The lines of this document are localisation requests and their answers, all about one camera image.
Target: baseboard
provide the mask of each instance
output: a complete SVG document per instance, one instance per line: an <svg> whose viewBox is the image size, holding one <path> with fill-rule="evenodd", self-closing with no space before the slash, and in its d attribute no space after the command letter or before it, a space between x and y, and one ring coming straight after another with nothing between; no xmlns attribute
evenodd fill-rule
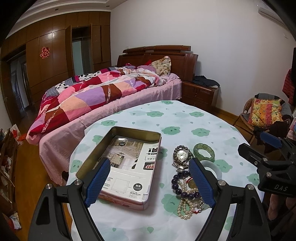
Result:
<svg viewBox="0 0 296 241"><path fill-rule="evenodd" d="M237 115L232 114L232 113L230 113L230 112L228 112L228 111L225 111L225 110L219 109L218 107L214 107L214 108L213 108L213 112L218 113L218 114L225 115L225 116L227 116L227 117L229 117L229 118L231 118L231 119L234 119L234 120L236 120L236 119L238 118Z"/></svg>

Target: ceiling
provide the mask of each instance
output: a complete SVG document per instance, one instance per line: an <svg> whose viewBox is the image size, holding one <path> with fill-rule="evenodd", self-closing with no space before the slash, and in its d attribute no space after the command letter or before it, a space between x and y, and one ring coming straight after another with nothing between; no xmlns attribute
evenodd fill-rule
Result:
<svg viewBox="0 0 296 241"><path fill-rule="evenodd" d="M16 22L8 37L41 19L80 11L111 11L127 0L37 0Z"/></svg>

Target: wooden wardrobe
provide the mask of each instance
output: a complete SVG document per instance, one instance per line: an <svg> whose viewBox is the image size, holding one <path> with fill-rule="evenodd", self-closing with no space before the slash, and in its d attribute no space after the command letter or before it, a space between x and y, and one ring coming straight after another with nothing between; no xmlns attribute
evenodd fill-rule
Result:
<svg viewBox="0 0 296 241"><path fill-rule="evenodd" d="M25 49L29 83L27 95L39 109L47 89L74 76L72 29L85 26L91 32L91 70L95 72L110 67L110 12L72 12L53 16L22 28L4 41L0 55L1 83L7 108L13 107L11 91L8 90L9 60ZM48 57L40 56L43 47L49 48ZM16 123L17 116L9 112L11 122Z"/></svg>

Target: round table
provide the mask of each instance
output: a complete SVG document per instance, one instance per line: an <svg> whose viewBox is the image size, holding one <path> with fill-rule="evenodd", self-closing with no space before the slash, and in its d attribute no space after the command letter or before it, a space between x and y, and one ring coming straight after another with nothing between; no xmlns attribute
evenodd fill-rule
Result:
<svg viewBox="0 0 296 241"><path fill-rule="evenodd" d="M179 199L171 189L171 179L176 173L176 168L172 166L172 154L178 145L187 146L191 151L197 143L209 145L215 152L214 164L221 169L223 180L241 187L252 183L257 188L259 176L256 167L237 152L238 146L246 143L239 131L218 117L179 101L139 105L103 118L88 127L85 137L71 155L68 185L75 180L77 163L84 162L113 126L156 131L161 133L162 140L146 210L136 211L101 199L90 206L89 212L105 241L196 239L210 208L193 214L188 220L176 215ZM235 206L230 206L219 240L227 238ZM74 222L71 234L73 240L80 240Z"/></svg>

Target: jade bracelet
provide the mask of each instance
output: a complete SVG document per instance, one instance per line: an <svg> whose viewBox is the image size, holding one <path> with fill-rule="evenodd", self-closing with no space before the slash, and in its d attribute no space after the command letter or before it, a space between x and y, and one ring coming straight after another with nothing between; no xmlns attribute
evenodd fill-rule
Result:
<svg viewBox="0 0 296 241"><path fill-rule="evenodd" d="M199 149L206 150L211 155L211 157L203 156L198 152ZM207 160L207 161L214 162L215 160L215 152L207 144L203 144L203 143L196 144L193 148L193 154L199 161Z"/></svg>

